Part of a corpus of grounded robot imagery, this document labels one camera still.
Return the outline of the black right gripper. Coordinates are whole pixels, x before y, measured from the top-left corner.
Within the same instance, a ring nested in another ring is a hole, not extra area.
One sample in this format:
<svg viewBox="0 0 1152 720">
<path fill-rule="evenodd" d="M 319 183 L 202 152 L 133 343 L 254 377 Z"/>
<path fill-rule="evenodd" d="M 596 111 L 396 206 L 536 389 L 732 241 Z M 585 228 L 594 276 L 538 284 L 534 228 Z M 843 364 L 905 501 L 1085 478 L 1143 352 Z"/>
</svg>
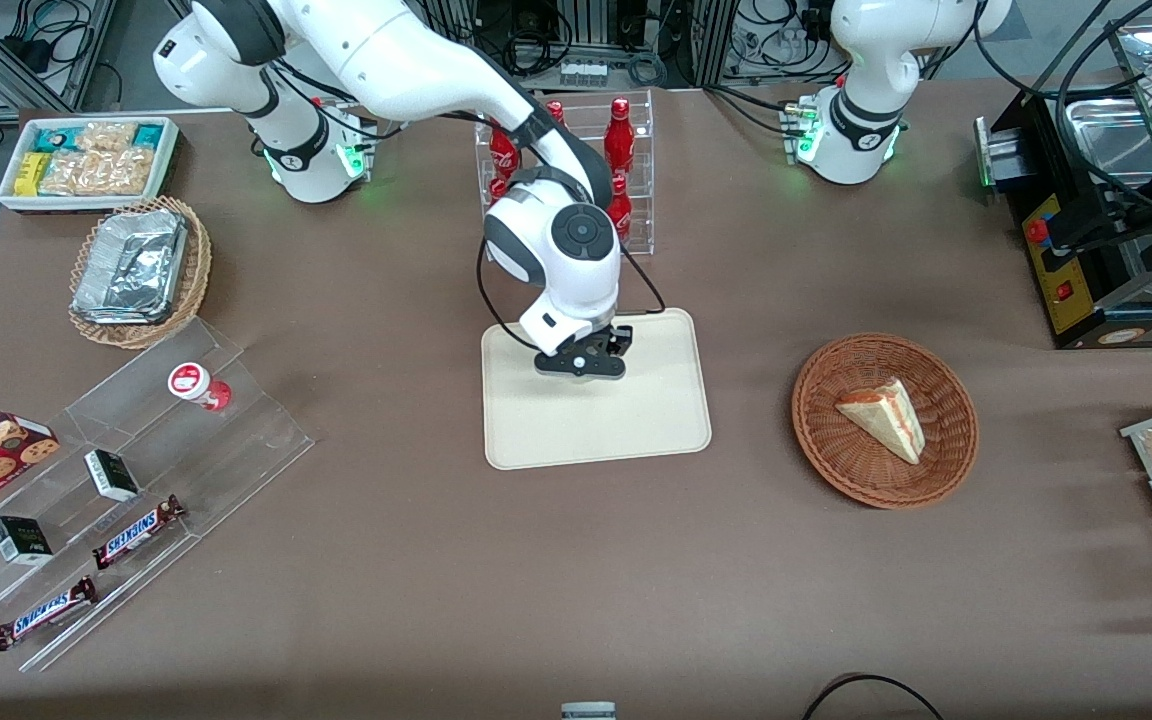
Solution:
<svg viewBox="0 0 1152 720">
<path fill-rule="evenodd" d="M 609 325 L 607 333 L 568 340 L 553 355 L 536 354 L 536 372 L 550 376 L 608 379 L 626 377 L 626 353 L 634 342 L 631 325 Z"/>
</svg>

